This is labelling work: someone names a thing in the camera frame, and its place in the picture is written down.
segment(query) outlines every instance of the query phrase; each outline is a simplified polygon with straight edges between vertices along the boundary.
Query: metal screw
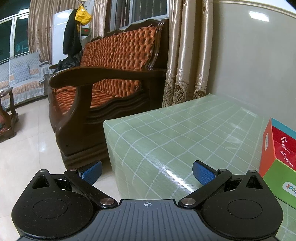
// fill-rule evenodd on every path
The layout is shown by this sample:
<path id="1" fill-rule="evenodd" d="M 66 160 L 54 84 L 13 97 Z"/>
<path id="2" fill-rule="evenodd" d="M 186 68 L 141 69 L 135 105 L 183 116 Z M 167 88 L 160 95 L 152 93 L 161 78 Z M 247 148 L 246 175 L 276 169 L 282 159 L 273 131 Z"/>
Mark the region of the metal screw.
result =
<path id="1" fill-rule="evenodd" d="M 190 206 L 190 205 L 193 205 L 195 203 L 195 200 L 193 198 L 187 197 L 187 198 L 183 198 L 181 200 L 181 203 L 183 203 L 186 206 Z"/>
<path id="2" fill-rule="evenodd" d="M 113 198 L 106 197 L 101 199 L 100 203 L 104 206 L 109 206 L 115 203 L 115 200 Z"/>

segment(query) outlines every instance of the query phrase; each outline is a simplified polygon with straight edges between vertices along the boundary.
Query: circular pad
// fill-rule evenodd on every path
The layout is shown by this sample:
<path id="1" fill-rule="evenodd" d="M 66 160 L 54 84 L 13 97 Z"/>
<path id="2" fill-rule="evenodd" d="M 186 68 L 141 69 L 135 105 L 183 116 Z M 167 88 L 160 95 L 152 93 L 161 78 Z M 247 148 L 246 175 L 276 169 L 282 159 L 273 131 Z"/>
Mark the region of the circular pad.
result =
<path id="1" fill-rule="evenodd" d="M 92 219 L 93 206 L 84 196 L 42 189 L 33 189 L 34 194 L 21 196 L 12 210 L 12 219 L 20 234 L 34 239 L 61 239 L 79 232 Z"/>
<path id="2" fill-rule="evenodd" d="M 205 222 L 227 238 L 262 239 L 277 232 L 282 213 L 274 197 L 260 194 L 259 189 L 231 191 L 207 199 L 201 214 Z"/>
<path id="3" fill-rule="evenodd" d="M 67 203 L 60 199 L 45 199 L 37 202 L 33 212 L 41 218 L 57 218 L 68 209 Z"/>
<path id="4" fill-rule="evenodd" d="M 262 207 L 252 200 L 240 199 L 229 203 L 228 211 L 237 218 L 252 219 L 262 213 Z"/>

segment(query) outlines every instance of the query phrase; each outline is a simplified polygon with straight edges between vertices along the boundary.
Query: orange seat cushion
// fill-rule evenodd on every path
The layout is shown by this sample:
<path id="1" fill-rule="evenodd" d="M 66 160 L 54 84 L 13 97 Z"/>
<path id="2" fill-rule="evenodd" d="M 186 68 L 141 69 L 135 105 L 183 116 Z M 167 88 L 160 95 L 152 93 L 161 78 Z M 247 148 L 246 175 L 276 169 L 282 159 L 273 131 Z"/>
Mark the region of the orange seat cushion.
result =
<path id="1" fill-rule="evenodd" d="M 57 103 L 63 115 L 66 114 L 71 108 L 74 102 L 75 94 L 76 94 L 75 91 L 61 91 L 55 95 Z M 91 107 L 98 107 L 113 98 L 114 98 L 113 96 L 99 89 L 93 88 Z"/>

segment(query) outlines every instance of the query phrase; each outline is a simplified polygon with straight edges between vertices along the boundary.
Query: black plastic bag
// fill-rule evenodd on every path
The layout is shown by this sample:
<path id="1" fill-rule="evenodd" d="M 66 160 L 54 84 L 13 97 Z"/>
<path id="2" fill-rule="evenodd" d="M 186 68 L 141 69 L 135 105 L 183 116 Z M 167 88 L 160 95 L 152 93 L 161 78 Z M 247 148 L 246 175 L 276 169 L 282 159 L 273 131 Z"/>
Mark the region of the black plastic bag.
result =
<path id="1" fill-rule="evenodd" d="M 54 73 L 64 70 L 64 69 L 69 69 L 69 68 L 78 67 L 78 66 L 80 66 L 79 60 L 76 57 L 68 56 L 63 61 L 60 60 L 58 62 L 58 66 L 54 70 Z"/>

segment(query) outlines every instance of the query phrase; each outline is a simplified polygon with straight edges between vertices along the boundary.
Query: sofa backrest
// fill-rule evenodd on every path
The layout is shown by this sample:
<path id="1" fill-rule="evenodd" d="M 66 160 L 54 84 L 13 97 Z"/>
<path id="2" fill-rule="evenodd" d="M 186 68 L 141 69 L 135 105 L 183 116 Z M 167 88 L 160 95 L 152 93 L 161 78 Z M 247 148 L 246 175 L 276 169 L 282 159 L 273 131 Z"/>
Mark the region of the sofa backrest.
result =
<path id="1" fill-rule="evenodd" d="M 85 46 L 81 66 L 141 69 L 151 59 L 156 29 L 148 26 L 90 42 Z M 106 79 L 94 87 L 114 97 L 124 97 L 136 92 L 140 84 L 140 81 Z"/>
<path id="2" fill-rule="evenodd" d="M 0 65 L 0 89 L 8 87 L 9 62 Z"/>
<path id="3" fill-rule="evenodd" d="M 167 59 L 168 20 L 146 20 L 87 43 L 81 66 L 136 70 L 155 65 L 166 69 Z M 107 79 L 94 87 L 114 97 L 124 97 L 136 92 L 140 85 L 140 81 Z"/>
<path id="4" fill-rule="evenodd" d="M 9 84 L 14 85 L 17 83 L 15 79 L 15 72 L 23 64 L 29 64 L 30 75 L 32 78 L 39 77 L 39 52 L 22 55 L 20 57 L 13 58 L 9 61 Z"/>
<path id="5" fill-rule="evenodd" d="M 156 28 L 143 27 L 86 44 L 81 66 L 141 69 L 151 59 Z"/>

